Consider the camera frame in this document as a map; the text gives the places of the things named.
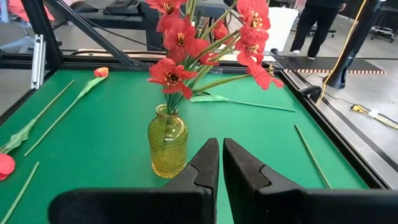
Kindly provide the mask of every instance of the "green leaf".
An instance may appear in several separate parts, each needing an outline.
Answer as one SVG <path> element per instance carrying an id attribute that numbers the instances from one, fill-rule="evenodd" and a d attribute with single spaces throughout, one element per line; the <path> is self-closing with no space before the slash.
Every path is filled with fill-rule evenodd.
<path id="1" fill-rule="evenodd" d="M 203 95 L 203 96 L 195 96 L 190 99 L 192 103 L 196 102 L 228 102 L 229 99 L 223 96 L 218 95 Z"/>
<path id="2" fill-rule="evenodd" d="M 103 81 L 106 77 L 98 77 L 95 78 L 93 80 L 90 80 L 88 82 L 86 82 L 85 87 L 83 88 L 83 90 L 79 93 L 79 95 L 77 96 L 78 99 L 80 99 L 82 96 L 84 96 L 86 93 L 88 93 L 94 86 L 96 86 L 98 83 L 100 83 L 101 81 Z"/>
<path id="3" fill-rule="evenodd" d="M 28 139 L 29 132 L 33 128 L 33 126 L 36 124 L 36 122 L 37 122 L 36 119 L 31 120 L 18 133 L 13 134 L 11 136 L 10 140 L 5 145 L 0 147 L 0 152 L 7 154 L 7 153 L 11 152 L 11 150 L 20 146 L 24 141 L 26 141 Z"/>

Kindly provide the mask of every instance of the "vase neck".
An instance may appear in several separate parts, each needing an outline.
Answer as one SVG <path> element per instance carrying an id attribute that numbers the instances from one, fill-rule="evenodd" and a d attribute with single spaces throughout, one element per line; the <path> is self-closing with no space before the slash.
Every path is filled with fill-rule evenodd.
<path id="1" fill-rule="evenodd" d="M 167 109 L 167 105 L 162 104 L 156 107 L 156 116 L 160 119 L 173 119 L 178 116 L 178 111 L 170 113 L 169 110 Z"/>

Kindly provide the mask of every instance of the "black pole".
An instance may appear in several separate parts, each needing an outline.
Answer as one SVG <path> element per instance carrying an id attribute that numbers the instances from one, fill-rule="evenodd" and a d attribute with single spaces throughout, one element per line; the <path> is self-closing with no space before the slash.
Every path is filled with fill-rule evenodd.
<path id="1" fill-rule="evenodd" d="M 333 88 L 344 88 L 346 85 L 346 75 L 348 67 L 353 63 L 356 54 L 361 49 L 366 37 L 369 34 L 374 22 L 376 21 L 377 15 L 381 11 L 381 7 L 384 4 L 383 0 L 369 0 L 363 12 L 359 17 L 359 22 L 355 27 L 355 30 L 346 48 L 344 49 L 343 55 L 335 71 L 330 75 L 330 78 L 326 84 Z"/>
<path id="2" fill-rule="evenodd" d="M 87 34 L 91 39 L 93 39 L 97 44 L 103 47 L 107 52 L 109 52 L 113 57 L 118 59 L 124 66 L 136 67 L 138 65 L 143 65 L 142 62 L 129 58 L 123 51 L 117 49 L 113 44 L 106 40 L 101 34 L 94 30 L 92 26 L 87 23 L 85 18 L 81 17 L 75 11 L 73 11 L 67 4 L 59 0 L 47 0 L 47 3 L 51 5 L 55 10 L 60 12 L 62 16 L 73 22 L 77 28 Z"/>
<path id="3" fill-rule="evenodd" d="M 46 61 L 50 68 L 58 69 L 62 63 L 62 53 L 44 9 L 43 0 L 22 0 L 29 22 L 35 34 L 42 34 L 47 44 Z"/>

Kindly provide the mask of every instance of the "black rubber mat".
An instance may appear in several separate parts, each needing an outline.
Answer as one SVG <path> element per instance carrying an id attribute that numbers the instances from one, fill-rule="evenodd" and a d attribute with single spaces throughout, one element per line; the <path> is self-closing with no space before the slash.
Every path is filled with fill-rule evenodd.
<path id="1" fill-rule="evenodd" d="M 330 73 L 337 58 L 316 58 L 310 60 L 307 57 L 281 57 L 284 64 L 289 65 L 289 68 L 299 73 Z M 356 75 L 384 75 L 387 74 L 384 70 L 372 65 L 371 63 L 356 59 L 349 67 L 349 74 Z"/>

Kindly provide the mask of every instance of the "sneaker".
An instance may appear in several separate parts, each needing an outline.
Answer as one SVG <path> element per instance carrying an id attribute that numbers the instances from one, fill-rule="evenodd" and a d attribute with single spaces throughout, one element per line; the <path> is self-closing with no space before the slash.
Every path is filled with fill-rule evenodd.
<path id="1" fill-rule="evenodd" d="M 294 50 L 294 51 L 291 51 L 291 52 L 290 52 L 289 56 L 290 56 L 290 57 L 296 57 L 296 56 L 299 55 L 299 53 L 300 53 L 299 50 Z"/>

